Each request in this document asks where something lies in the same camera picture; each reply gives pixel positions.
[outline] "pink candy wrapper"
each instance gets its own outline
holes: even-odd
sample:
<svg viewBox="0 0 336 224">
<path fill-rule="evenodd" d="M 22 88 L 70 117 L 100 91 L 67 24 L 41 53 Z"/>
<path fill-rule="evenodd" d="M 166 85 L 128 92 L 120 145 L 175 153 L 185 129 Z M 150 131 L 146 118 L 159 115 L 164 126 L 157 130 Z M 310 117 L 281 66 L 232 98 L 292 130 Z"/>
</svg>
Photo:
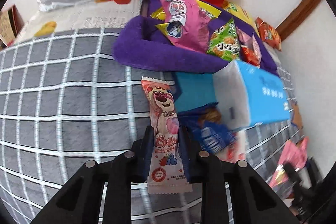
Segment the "pink candy wrapper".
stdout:
<svg viewBox="0 0 336 224">
<path fill-rule="evenodd" d="M 142 77 L 141 84 L 150 103 L 151 124 L 154 128 L 148 192 L 191 192 L 192 186 L 184 176 L 182 160 L 178 153 L 179 120 L 169 83 Z"/>
<path fill-rule="evenodd" d="M 173 45 L 205 53 L 209 45 L 211 20 L 196 0 L 160 0 L 167 17 L 157 27 Z"/>
<path fill-rule="evenodd" d="M 286 172 L 283 169 L 283 165 L 289 162 L 295 170 L 305 167 L 307 156 L 308 137 L 299 141 L 296 145 L 288 140 L 283 148 L 280 159 L 278 161 L 278 167 L 275 170 L 272 179 L 269 183 L 270 187 L 274 187 L 288 180 Z"/>
</svg>

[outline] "blue box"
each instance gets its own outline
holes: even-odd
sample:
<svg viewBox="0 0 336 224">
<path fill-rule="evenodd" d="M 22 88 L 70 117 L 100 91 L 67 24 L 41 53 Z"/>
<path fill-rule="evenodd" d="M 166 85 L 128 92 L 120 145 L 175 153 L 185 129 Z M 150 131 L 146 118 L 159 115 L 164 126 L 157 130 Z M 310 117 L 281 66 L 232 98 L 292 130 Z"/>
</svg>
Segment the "blue box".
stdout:
<svg viewBox="0 0 336 224">
<path fill-rule="evenodd" d="M 290 119 L 281 79 L 243 61 L 234 60 L 213 74 L 218 109 L 230 130 Z"/>
</svg>

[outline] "bedding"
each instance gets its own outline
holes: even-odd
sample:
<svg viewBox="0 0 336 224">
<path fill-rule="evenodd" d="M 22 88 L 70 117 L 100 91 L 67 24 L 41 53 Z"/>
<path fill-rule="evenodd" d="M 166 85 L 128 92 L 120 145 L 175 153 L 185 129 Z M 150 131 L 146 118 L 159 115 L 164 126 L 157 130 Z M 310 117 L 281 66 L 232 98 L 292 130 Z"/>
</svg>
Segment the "bedding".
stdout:
<svg viewBox="0 0 336 224">
<path fill-rule="evenodd" d="M 87 160 L 113 160 L 143 136 L 150 119 L 142 76 L 173 84 L 169 72 L 117 63 L 111 48 L 120 31 L 67 30 L 0 52 L 0 197 L 19 224 L 30 223 Z M 277 65 L 295 100 L 290 74 Z M 247 161 L 269 182 L 285 141 L 296 142 L 299 130 L 288 121 L 246 135 Z M 148 194 L 147 184 L 131 188 L 135 224 L 200 221 L 201 184 L 170 195 Z M 284 185 L 278 194 L 288 189 Z M 228 185 L 227 196 L 230 208 Z M 229 215 L 233 221 L 232 209 Z"/>
<path fill-rule="evenodd" d="M 23 26 L 15 43 L 31 39 L 50 21 L 56 22 L 56 32 L 84 28 L 124 28 L 130 19 L 140 14 L 141 4 L 142 0 L 129 0 L 129 3 L 123 5 L 113 0 L 101 3 L 92 1 L 50 12 L 37 11 Z"/>
</svg>

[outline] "strawberry illustration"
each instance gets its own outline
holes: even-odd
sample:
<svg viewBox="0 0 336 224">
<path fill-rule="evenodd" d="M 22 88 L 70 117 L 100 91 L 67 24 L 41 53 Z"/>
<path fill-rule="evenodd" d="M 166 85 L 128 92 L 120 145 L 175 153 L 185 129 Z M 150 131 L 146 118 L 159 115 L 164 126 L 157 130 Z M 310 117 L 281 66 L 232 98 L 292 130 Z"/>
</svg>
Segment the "strawberry illustration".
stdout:
<svg viewBox="0 0 336 224">
<path fill-rule="evenodd" d="M 161 166 L 165 166 L 165 165 L 167 165 L 167 159 L 168 159 L 168 157 L 167 157 L 167 156 L 164 156 L 164 157 L 160 160 L 160 165 L 161 165 Z"/>
</svg>

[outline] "green snack bag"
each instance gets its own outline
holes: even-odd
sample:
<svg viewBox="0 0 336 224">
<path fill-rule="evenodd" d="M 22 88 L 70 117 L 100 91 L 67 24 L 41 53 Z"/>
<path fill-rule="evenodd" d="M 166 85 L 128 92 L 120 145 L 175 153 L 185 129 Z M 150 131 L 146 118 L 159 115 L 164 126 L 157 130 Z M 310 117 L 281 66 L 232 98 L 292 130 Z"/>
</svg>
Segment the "green snack bag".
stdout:
<svg viewBox="0 0 336 224">
<path fill-rule="evenodd" d="M 231 18 L 228 23 L 213 32 L 207 53 L 232 61 L 239 59 L 239 50 L 236 25 Z"/>
</svg>

